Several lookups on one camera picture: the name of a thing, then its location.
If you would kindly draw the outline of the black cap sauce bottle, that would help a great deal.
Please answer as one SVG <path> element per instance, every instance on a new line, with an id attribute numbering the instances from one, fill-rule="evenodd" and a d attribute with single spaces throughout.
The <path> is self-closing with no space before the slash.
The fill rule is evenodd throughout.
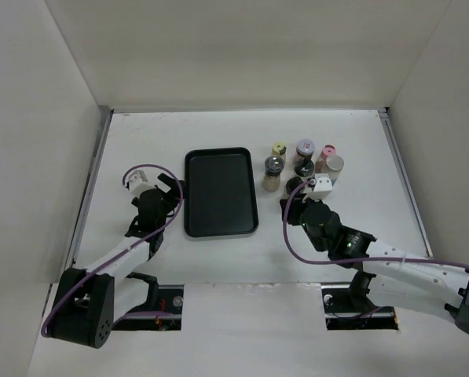
<path id="1" fill-rule="evenodd" d="M 282 199 L 288 199 L 291 193 L 300 186 L 304 180 L 302 180 L 299 176 L 294 176 L 293 178 L 289 179 L 285 186 L 282 195 Z M 303 186 L 300 190 L 294 195 L 294 198 L 304 197 L 305 194 L 308 192 L 308 186 Z"/>
<path id="2" fill-rule="evenodd" d="M 307 179 L 314 175 L 314 163 L 310 159 L 301 159 L 294 166 L 294 173 L 299 178 Z"/>

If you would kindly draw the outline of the white lid blue band bottle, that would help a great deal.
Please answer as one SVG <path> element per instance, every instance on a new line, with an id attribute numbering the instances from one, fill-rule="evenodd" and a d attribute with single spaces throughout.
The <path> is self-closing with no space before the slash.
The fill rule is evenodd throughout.
<path id="1" fill-rule="evenodd" d="M 344 168 L 344 160 L 342 157 L 333 155 L 329 156 L 326 160 L 317 162 L 317 173 L 327 174 L 334 185 Z"/>

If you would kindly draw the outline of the pink lid spice bottle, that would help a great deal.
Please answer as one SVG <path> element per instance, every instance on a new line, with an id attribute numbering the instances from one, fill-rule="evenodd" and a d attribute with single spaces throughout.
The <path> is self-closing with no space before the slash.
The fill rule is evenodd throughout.
<path id="1" fill-rule="evenodd" d="M 334 145 L 325 145 L 321 151 L 318 159 L 320 161 L 326 161 L 329 157 L 336 154 L 336 148 Z"/>

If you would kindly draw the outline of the clear dome lid spice bottle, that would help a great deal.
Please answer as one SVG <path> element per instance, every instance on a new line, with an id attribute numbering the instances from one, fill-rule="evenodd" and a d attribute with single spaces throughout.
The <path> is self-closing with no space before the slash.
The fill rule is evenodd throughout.
<path id="1" fill-rule="evenodd" d="M 280 187 L 280 175 L 284 169 L 284 161 L 279 156 L 267 157 L 264 162 L 262 187 L 267 192 L 275 192 Z"/>

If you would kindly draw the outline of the grey lid red label jar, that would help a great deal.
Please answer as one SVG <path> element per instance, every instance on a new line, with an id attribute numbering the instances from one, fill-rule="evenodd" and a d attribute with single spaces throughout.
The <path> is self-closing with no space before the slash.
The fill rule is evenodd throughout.
<path id="1" fill-rule="evenodd" d="M 309 138 L 299 140 L 295 148 L 294 163 L 303 159 L 312 159 L 314 151 L 315 144 Z"/>

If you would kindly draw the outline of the yellow lid spice bottle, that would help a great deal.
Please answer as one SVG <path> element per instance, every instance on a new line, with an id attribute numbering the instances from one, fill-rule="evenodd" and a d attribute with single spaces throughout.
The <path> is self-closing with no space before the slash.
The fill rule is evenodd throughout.
<path id="1" fill-rule="evenodd" d="M 271 154 L 273 156 L 279 156 L 283 161 L 285 161 L 286 151 L 287 151 L 286 144 L 284 142 L 278 141 L 273 144 Z"/>

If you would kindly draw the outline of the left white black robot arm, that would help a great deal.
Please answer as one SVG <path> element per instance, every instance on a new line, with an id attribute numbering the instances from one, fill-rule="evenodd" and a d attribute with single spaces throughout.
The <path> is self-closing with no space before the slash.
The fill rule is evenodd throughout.
<path id="1" fill-rule="evenodd" d="M 184 288 L 137 271 L 156 256 L 185 198 L 183 180 L 172 173 L 158 179 L 167 190 L 150 185 L 142 170 L 125 176 L 136 216 L 115 249 L 62 273 L 42 337 L 99 349 L 113 331 L 181 330 Z"/>

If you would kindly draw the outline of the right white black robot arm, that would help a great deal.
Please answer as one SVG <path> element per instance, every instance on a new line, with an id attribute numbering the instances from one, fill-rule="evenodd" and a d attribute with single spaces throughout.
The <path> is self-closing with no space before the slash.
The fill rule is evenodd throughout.
<path id="1" fill-rule="evenodd" d="M 469 265 L 417 258 L 372 234 L 345 226 L 322 201 L 280 201 L 284 227 L 299 226 L 313 248 L 326 253 L 314 265 L 355 270 L 347 291 L 349 305 L 361 313 L 377 306 L 399 306 L 442 318 L 469 335 Z"/>

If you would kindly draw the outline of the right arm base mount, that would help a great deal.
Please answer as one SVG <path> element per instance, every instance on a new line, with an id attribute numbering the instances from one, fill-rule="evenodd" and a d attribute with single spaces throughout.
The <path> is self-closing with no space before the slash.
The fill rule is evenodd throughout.
<path id="1" fill-rule="evenodd" d="M 398 330 L 393 307 L 374 306 L 369 300 L 355 298 L 349 284 L 322 284 L 325 326 L 329 331 Z"/>

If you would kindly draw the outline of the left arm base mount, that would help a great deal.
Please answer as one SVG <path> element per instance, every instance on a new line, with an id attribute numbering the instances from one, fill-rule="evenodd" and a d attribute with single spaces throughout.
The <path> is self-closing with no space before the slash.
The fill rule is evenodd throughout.
<path id="1" fill-rule="evenodd" d="M 116 331 L 180 331 L 184 285 L 160 285 L 152 298 L 114 325 Z"/>

